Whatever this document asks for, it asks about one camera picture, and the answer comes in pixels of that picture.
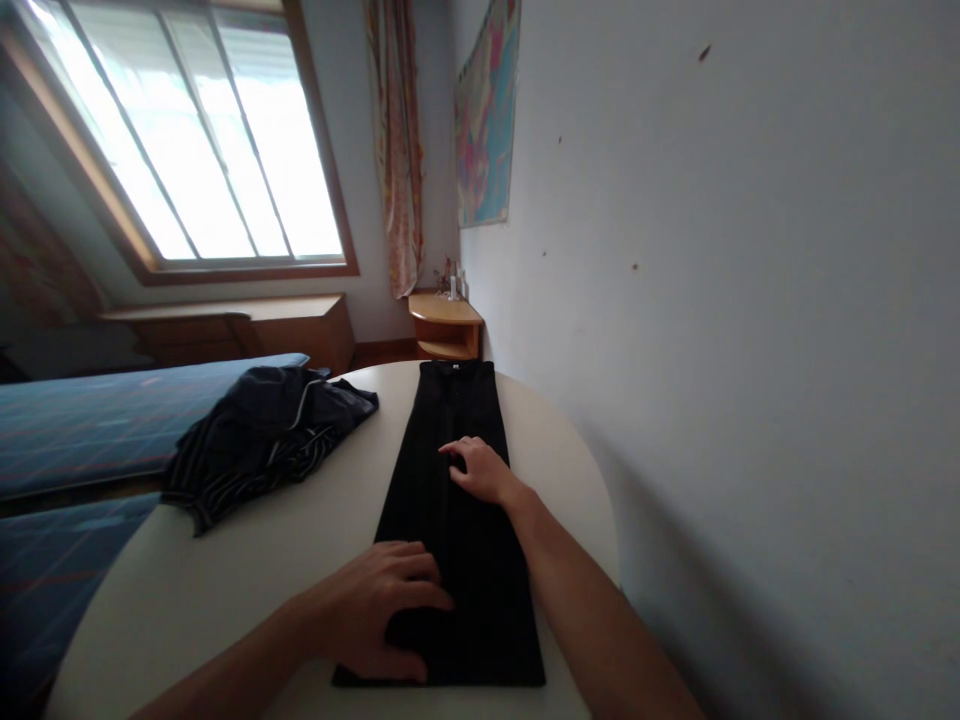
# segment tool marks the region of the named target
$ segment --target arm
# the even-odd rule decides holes
[[[378,543],[287,601],[134,718],[259,717],[313,658],[339,662],[361,677],[426,682],[423,659],[383,639],[391,616],[414,607],[453,608],[436,561],[423,543]]]
[[[530,579],[573,679],[596,717],[703,718],[670,660],[580,544],[480,438],[444,445],[467,472],[450,477],[503,507],[523,547]]]

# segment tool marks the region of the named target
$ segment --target round table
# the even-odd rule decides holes
[[[165,505],[133,536],[97,591],[60,668],[47,717],[126,717],[250,631],[291,595],[373,541],[419,362],[357,370],[380,409],[314,477],[236,511],[202,538]],[[617,583],[610,499],[590,451],[540,395],[497,373],[517,475]],[[305,665],[270,717],[586,717],[556,640],[535,607],[542,688],[334,688],[333,663]]]

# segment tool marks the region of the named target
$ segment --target blue bedspread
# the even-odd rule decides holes
[[[0,520],[0,707],[36,714],[97,587],[159,493]]]
[[[301,353],[0,386],[0,500],[160,472],[190,425],[258,365]]]

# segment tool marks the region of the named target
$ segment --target black pants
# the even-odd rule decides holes
[[[464,435],[483,438],[509,464],[493,363],[423,363],[376,542],[423,541],[456,608],[397,613],[387,642],[420,653],[429,685],[543,685],[527,564],[510,520],[451,481],[451,461],[437,452]],[[393,684],[342,667],[333,682]]]

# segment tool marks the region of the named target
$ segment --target floral curtain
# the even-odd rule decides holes
[[[56,231],[0,163],[0,282],[45,326],[94,320],[103,311],[96,286]]]
[[[423,269],[416,36],[410,0],[366,0],[377,172],[390,253],[390,287],[413,292]]]

